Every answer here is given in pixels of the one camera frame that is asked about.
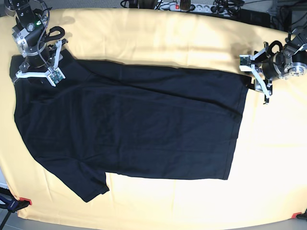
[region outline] power strip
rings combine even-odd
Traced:
[[[193,5],[195,6],[195,9],[189,10],[189,12],[217,14],[216,11],[212,11],[212,9],[214,10],[214,8],[216,7],[214,5],[208,5],[208,4],[193,4]],[[170,11],[187,12],[187,11],[181,10],[180,7],[179,7],[179,4],[177,4],[176,2],[169,3],[168,7],[169,7]],[[229,16],[227,11],[219,12],[218,14],[223,15],[223,16]]]

